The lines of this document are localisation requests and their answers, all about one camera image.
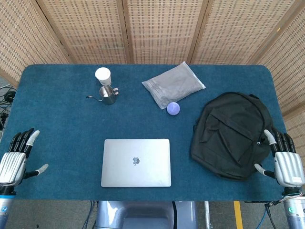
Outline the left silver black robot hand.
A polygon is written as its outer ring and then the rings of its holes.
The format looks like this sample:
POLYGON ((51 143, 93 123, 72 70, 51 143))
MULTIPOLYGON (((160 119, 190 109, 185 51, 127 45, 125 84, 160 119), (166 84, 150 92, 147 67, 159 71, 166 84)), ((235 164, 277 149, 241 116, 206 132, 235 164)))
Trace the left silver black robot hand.
POLYGON ((26 171, 27 160, 39 134, 39 130, 31 128, 23 133, 17 133, 12 138, 8 151, 4 153, 0 162, 0 185, 2 187, 16 187, 23 179, 38 176, 49 167, 48 164, 44 164, 39 169, 26 171))

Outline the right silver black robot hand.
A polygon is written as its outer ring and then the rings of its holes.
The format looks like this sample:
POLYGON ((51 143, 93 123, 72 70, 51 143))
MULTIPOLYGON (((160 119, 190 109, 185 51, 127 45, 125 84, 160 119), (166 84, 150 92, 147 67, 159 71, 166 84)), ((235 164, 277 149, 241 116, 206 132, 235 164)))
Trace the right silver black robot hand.
POLYGON ((264 134, 269 141, 274 158, 274 171, 269 171, 255 164, 255 169, 262 175, 277 180, 284 188, 301 188, 305 184, 305 175, 300 155, 296 152, 291 136, 273 128, 265 129, 264 134))

